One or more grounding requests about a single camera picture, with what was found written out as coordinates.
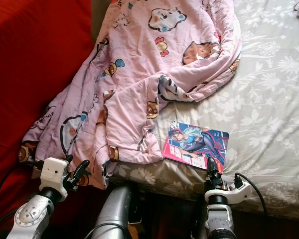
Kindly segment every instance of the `blue-haired character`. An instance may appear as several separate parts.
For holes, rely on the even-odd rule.
[[[213,158],[217,158],[221,164],[225,162],[216,148],[213,138],[205,133],[202,128],[188,127],[184,131],[175,128],[168,132],[168,138],[179,143],[181,154],[198,158],[201,154],[198,151],[207,146]]]

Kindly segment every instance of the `red fabric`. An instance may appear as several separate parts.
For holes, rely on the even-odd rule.
[[[88,0],[0,0],[0,180],[17,163],[23,135],[92,50],[90,21]],[[30,175],[23,165],[9,176],[0,217],[38,191]]]

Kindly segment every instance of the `white floral bed sheet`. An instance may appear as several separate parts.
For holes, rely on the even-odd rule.
[[[243,50],[236,76],[199,104],[169,104],[154,133],[162,147],[172,120],[229,132],[223,179],[235,172],[260,189],[270,215],[299,220],[299,15],[288,0],[235,0]],[[120,163],[112,180],[195,200],[206,171],[164,160]],[[257,194],[236,206],[261,212]]]

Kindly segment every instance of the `book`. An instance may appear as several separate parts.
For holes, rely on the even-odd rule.
[[[162,150],[164,158],[206,169],[207,158],[224,170],[229,133],[172,121]]]

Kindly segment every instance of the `cartoon print blanket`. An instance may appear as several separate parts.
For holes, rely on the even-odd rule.
[[[72,83],[22,140],[19,161],[90,160],[80,185],[106,188],[118,161],[162,160],[151,129],[168,102],[198,102],[235,74],[232,0],[113,0]]]

